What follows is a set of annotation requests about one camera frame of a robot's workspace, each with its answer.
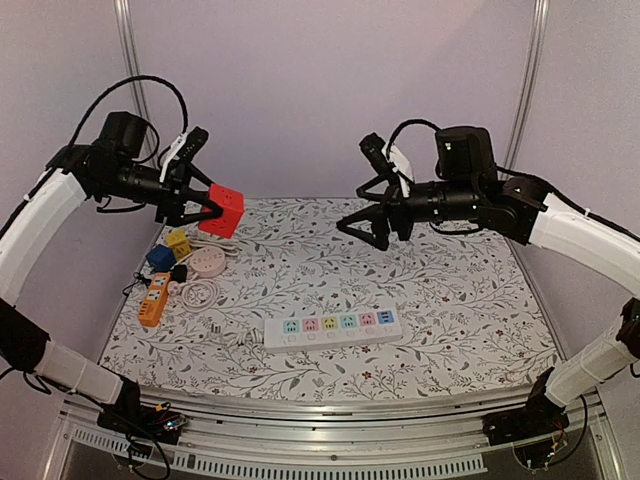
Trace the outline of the red cube socket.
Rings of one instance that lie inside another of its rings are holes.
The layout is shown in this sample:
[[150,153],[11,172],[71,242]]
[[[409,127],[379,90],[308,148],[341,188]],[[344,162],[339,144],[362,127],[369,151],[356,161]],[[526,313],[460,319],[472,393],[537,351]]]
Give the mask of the red cube socket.
[[213,184],[209,188],[209,199],[222,208],[222,215],[215,219],[201,221],[198,229],[202,232],[231,239],[245,212],[244,195],[227,187]]

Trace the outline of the blue cube socket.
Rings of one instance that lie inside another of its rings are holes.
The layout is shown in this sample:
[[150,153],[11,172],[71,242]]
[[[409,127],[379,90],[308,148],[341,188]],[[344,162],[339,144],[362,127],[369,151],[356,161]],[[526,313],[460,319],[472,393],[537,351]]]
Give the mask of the blue cube socket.
[[169,272],[176,264],[173,251],[164,245],[155,245],[146,255],[145,259],[154,272]]

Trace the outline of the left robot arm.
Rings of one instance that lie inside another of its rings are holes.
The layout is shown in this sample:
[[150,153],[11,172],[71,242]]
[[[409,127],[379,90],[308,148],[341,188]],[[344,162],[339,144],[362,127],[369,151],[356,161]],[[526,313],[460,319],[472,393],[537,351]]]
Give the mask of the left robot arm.
[[154,205],[156,218],[180,227],[218,219],[223,208],[192,179],[211,180],[192,161],[209,134],[195,127],[171,144],[158,169],[138,157],[147,122],[128,112],[110,113],[96,140],[71,143],[47,164],[33,192],[1,229],[1,356],[16,371],[49,380],[69,391],[110,405],[111,419],[128,434],[148,426],[148,412],[131,397],[131,381],[55,341],[15,308],[36,261],[67,218],[93,198],[122,198]]

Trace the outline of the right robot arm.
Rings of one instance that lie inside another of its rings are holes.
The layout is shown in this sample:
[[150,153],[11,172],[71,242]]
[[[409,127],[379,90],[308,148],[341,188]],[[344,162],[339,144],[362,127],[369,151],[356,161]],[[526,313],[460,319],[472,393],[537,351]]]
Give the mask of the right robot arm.
[[366,136],[360,149],[375,177],[356,190],[370,206],[344,217],[339,231],[382,251],[391,233],[406,241],[420,222],[437,229],[466,221],[522,245],[559,253],[614,281],[631,295],[619,319],[570,360],[547,371],[532,389],[517,427],[537,436],[579,395],[639,360],[639,238],[591,213],[532,174],[507,171],[494,160],[483,127],[440,128],[435,133],[436,180],[416,182],[393,139]]

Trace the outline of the yellow cube socket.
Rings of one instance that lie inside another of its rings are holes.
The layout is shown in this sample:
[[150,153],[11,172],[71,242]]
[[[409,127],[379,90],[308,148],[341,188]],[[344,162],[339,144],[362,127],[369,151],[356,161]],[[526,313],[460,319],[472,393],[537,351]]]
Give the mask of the yellow cube socket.
[[173,229],[165,236],[166,246],[173,252],[177,260],[192,253],[192,247],[184,229]]

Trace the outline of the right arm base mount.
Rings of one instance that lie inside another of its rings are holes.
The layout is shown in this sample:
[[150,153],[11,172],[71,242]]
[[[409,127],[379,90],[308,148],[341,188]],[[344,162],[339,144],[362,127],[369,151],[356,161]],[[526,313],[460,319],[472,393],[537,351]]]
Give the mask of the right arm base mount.
[[518,463],[529,469],[547,468],[567,445],[569,420],[564,408],[543,399],[519,408],[487,414],[482,432],[491,446],[515,444]]

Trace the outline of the white multicolour power strip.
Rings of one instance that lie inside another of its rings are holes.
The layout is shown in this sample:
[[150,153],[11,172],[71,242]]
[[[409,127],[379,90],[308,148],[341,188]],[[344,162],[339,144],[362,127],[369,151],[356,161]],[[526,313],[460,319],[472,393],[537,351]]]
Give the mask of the white multicolour power strip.
[[331,350],[400,340],[401,320],[394,309],[337,312],[264,322],[268,353]]

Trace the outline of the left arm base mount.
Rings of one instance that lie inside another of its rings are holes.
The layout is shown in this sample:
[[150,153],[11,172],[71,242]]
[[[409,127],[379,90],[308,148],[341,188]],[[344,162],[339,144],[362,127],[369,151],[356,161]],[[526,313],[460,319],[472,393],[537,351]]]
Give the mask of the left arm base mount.
[[97,419],[101,428],[169,445],[178,443],[188,422],[187,416],[174,411],[169,402],[149,407],[137,397],[104,406]]

